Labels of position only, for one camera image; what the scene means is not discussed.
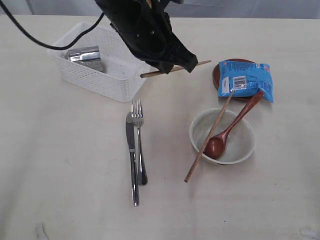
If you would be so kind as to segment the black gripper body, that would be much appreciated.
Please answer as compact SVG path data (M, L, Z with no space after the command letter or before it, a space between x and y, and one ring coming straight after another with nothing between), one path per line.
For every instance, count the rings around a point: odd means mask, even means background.
M152 63L183 63L185 47L172 30L169 0L97 0L130 52Z

